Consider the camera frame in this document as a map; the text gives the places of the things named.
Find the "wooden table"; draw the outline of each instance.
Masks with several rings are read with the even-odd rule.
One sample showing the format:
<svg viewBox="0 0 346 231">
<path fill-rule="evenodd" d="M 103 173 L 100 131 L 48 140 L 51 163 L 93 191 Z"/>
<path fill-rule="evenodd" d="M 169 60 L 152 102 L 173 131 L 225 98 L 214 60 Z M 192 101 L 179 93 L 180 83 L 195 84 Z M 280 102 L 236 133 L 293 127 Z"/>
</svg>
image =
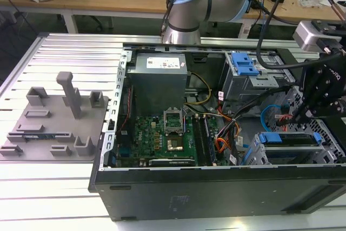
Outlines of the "wooden table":
<svg viewBox="0 0 346 231">
<path fill-rule="evenodd" d="M 22 12 L 38 12 L 63 15 L 68 32 L 78 33 L 74 15 L 94 15 L 109 17 L 142 17 L 162 18 L 166 11 L 165 0 L 52 0 L 46 2 L 33 2 L 31 0 L 12 0 Z M 285 0 L 276 10 L 276 15 L 292 21 L 304 19 L 329 19 L 338 20 L 332 10 L 323 6 L 321 8 L 302 8 L 297 0 Z M 271 9 L 273 3 L 265 0 L 267 9 Z M 15 11 L 8 0 L 0 0 L 0 10 Z M 258 17 L 259 10 L 250 10 L 243 16 L 240 38 L 247 38 L 249 29 Z M 272 20 L 271 24 L 285 25 Z"/>
</svg>

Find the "power supply label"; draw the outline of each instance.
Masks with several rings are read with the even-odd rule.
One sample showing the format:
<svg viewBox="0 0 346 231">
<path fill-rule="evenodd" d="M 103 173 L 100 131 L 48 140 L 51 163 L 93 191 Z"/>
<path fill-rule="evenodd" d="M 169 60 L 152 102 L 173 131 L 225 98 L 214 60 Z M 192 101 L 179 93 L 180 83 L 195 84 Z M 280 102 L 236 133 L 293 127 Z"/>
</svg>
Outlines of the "power supply label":
<svg viewBox="0 0 346 231">
<path fill-rule="evenodd" d="M 180 69 L 179 58 L 149 57 L 147 69 Z"/>
</svg>

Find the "red cable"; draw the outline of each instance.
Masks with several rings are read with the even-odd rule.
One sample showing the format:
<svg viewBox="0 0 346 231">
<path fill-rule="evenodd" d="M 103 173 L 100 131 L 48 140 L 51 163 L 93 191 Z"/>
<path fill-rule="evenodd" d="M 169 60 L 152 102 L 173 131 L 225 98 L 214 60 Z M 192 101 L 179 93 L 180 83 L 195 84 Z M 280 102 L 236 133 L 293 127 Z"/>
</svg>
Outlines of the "red cable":
<svg viewBox="0 0 346 231">
<path fill-rule="evenodd" d="M 128 113 L 126 115 L 124 123 L 121 125 L 120 129 L 117 131 L 117 134 L 119 134 L 119 132 L 121 131 L 121 129 L 123 129 L 124 125 L 126 124 L 126 122 L 129 119 L 129 116 L 130 116 L 130 97 L 131 97 L 131 88 L 129 89 L 129 96 L 128 96 Z"/>
</svg>

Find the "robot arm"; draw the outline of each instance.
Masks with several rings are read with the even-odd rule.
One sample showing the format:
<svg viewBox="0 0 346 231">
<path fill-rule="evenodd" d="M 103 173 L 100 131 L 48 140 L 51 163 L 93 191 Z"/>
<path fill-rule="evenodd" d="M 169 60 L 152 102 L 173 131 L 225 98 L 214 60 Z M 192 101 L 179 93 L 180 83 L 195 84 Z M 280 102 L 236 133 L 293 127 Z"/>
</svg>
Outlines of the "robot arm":
<svg viewBox="0 0 346 231">
<path fill-rule="evenodd" d="M 240 19 L 248 4 L 248 0 L 174 0 L 162 41 L 168 44 L 200 44 L 200 22 Z"/>
</svg>

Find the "blue latch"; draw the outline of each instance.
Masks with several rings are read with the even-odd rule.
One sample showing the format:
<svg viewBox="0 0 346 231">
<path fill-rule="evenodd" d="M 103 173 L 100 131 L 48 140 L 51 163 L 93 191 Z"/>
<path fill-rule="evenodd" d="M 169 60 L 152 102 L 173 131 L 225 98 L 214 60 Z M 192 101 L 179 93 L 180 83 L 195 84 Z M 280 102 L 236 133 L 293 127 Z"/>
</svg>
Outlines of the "blue latch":
<svg viewBox="0 0 346 231">
<path fill-rule="evenodd" d="M 263 132 L 258 137 L 261 143 L 282 143 L 279 133 L 276 132 Z"/>
<path fill-rule="evenodd" d="M 246 53 L 233 52 L 232 63 L 240 76 L 257 76 L 260 72 L 255 68 L 254 62 Z"/>
<path fill-rule="evenodd" d="M 316 140 L 316 142 L 317 142 L 318 144 L 321 144 L 321 143 L 322 143 L 322 137 L 321 137 L 321 135 L 320 135 L 319 133 L 314 132 L 313 136 L 314 136 L 314 138 L 315 138 L 315 140 Z"/>
</svg>

